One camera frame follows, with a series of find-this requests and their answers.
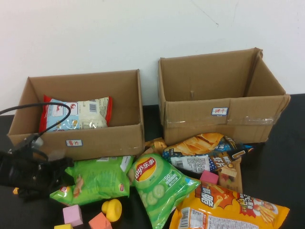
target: yellow snack bag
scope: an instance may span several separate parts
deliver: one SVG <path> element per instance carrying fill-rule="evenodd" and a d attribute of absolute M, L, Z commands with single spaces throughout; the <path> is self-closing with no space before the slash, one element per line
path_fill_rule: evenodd
<path fill-rule="evenodd" d="M 277 229 L 289 209 L 201 182 L 176 208 L 170 229 Z"/>

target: black cable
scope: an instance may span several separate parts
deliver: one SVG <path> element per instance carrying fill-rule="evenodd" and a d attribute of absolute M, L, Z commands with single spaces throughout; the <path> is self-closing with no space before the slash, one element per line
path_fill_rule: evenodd
<path fill-rule="evenodd" d="M 14 110 L 19 110 L 19 109 L 23 109 L 23 108 L 28 108 L 28 107 L 33 107 L 33 106 L 45 106 L 45 105 L 59 105 L 59 106 L 63 106 L 66 107 L 68 109 L 68 113 L 67 115 L 61 119 L 60 121 L 58 121 L 57 123 L 55 123 L 54 125 L 51 125 L 50 127 L 48 127 L 47 129 L 45 129 L 44 131 L 41 131 L 38 133 L 38 137 L 40 137 L 41 135 L 43 135 L 45 132 L 47 132 L 48 130 L 51 130 L 53 127 L 57 126 L 58 124 L 62 123 L 63 121 L 65 121 L 69 115 L 71 114 L 71 108 L 69 108 L 69 106 L 67 106 L 66 104 L 62 104 L 62 103 L 54 103 L 54 102 L 46 102 L 46 103 L 35 103 L 35 104 L 26 104 L 26 105 L 20 105 L 20 106 L 15 106 L 15 107 L 11 107 L 8 109 L 5 109 L 3 111 L 0 111 L 0 115 L 7 113 L 9 111 L 14 111 Z"/>

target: packing tape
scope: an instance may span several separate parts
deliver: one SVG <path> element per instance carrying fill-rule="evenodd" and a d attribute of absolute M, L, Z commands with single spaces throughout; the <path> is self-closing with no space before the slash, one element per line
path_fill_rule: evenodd
<path fill-rule="evenodd" d="M 166 119 L 166 125 L 170 127 L 198 127 L 209 125 L 274 125 L 278 120 L 280 114 L 268 118 L 256 118 L 246 116 L 243 118 L 226 119 L 223 116 L 202 117 L 200 119 L 193 119 L 189 121 L 171 121 Z"/>

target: white wall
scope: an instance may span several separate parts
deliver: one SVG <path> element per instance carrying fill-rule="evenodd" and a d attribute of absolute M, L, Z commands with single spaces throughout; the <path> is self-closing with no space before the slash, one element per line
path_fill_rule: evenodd
<path fill-rule="evenodd" d="M 157 104 L 157 61 L 258 47 L 288 93 L 305 93 L 304 0 L 0 2 L 0 110 L 28 76 L 141 70 Z"/>

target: red and white snack bag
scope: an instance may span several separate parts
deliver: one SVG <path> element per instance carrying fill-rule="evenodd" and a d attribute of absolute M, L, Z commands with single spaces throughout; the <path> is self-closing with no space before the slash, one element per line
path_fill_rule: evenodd
<path fill-rule="evenodd" d="M 111 119 L 112 98 L 110 96 L 89 101 L 62 102 L 45 95 L 44 102 L 63 103 L 68 105 L 71 109 L 69 117 L 62 123 L 48 130 L 48 132 L 104 128 L 108 127 Z M 67 115 L 67 113 L 68 109 L 63 106 L 44 106 L 39 131 L 44 131 L 51 125 L 55 124 Z"/>

